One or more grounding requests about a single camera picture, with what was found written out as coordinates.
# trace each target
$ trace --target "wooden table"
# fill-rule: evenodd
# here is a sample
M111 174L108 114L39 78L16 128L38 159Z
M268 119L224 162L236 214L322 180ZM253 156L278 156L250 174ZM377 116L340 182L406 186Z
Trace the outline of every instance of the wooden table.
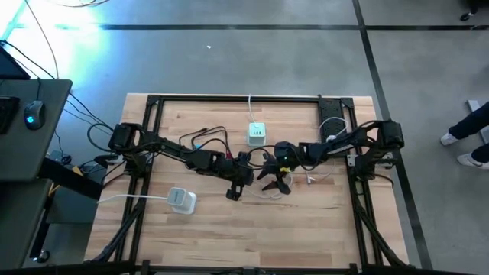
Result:
M121 121L141 123L146 98L147 94L129 94ZM371 97L353 99L358 124L375 119ZM317 104L253 103L252 110L255 119L267 126L268 144L319 140ZM165 102L159 135L177 141L183 134L223 125L229 132L232 153L237 155L240 150L250 150L246 145L250 121L248 105L243 102ZM183 139L183 143L189 146L189 139ZM224 150L217 142L210 143L206 149ZM252 157L254 163L262 161L261 154ZM332 174L324 178L329 171ZM121 172L122 168L107 180ZM378 173L388 175L382 170ZM172 213L165 201L147 201L138 263L150 260L152 265L168 266L302 268L343 268L349 263L359 264L344 160L329 160L311 176L318 181L308 186L304 171L296 170L292 193L282 199L261 199L245 190L241 199L234 202L225 198L230 182L197 175L182 163L157 157L149 195L166 196L171 187L178 186L194 192L198 202L194 215L178 215ZM128 183L129 176L119 178L103 191L102 199L126 193ZM377 178L371 181L370 187L377 227L399 258L407 262L391 184ZM261 193L260 183L247 188ZM86 250L87 259L94 258L111 240L121 224L124 204L125 199L115 199L99 205ZM124 259L128 258L131 236L132 232L126 240ZM373 262L368 234L366 243L369 260Z

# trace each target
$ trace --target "concrete floor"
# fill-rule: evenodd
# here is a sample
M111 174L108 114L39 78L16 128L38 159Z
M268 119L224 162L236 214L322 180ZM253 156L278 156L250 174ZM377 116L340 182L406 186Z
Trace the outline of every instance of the concrete floor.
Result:
M489 9L460 22L466 8L458 0L360 0L360 4L365 24L489 24ZM353 25L357 19L351 1L123 0L77 9L33 2L33 8L57 55L60 77L72 79L74 93L109 124L118 122L128 92L370 95L377 110L386 108L378 105L359 31L104 31L92 25ZM8 40L54 72L50 52L28 11L20 23L24 27L15 29ZM69 30L60 30L63 24ZM485 58L489 33L369 31L368 35L387 108L403 126L403 159L433 266L486 273L487 172L455 162L458 154L481 145L481 139L470 137L444 148L439 137L467 115L465 100L489 100ZM74 163L101 153L89 145L86 129L85 122L69 114L60 120L57 131ZM108 141L104 134L96 138ZM51 149L57 149L57 141ZM395 194L410 261L419 266L398 185ZM56 230L65 232L58 235L73 231ZM83 251L86 239L73 243L51 249ZM51 262L73 260L53 256Z

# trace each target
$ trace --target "white sneaker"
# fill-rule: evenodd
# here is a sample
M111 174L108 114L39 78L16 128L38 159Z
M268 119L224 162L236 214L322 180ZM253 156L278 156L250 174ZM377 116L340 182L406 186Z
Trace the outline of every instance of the white sneaker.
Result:
M461 165L465 165L468 167L475 167L479 169L489 169L489 163L480 163L472 158L472 153L463 154L457 157L457 161Z
M440 142L442 142L443 146L454 144L457 141L459 140L452 136L450 133L446 133L442 138L440 138Z

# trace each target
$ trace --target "white power adapter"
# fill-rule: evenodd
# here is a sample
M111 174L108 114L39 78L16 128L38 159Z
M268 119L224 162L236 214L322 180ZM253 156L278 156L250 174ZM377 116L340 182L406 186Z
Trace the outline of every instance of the white power adapter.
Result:
M247 142L250 147L264 146L267 143L265 123L254 122L249 124Z
M196 209L197 196L185 189L172 187L168 193L167 202L175 213L191 215Z

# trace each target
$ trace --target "computer mouse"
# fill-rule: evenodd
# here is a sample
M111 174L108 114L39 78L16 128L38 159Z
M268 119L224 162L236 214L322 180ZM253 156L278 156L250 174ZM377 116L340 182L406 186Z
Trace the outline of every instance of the computer mouse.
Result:
M41 100L35 100L25 106L24 121L29 130L38 130L45 122L45 107Z

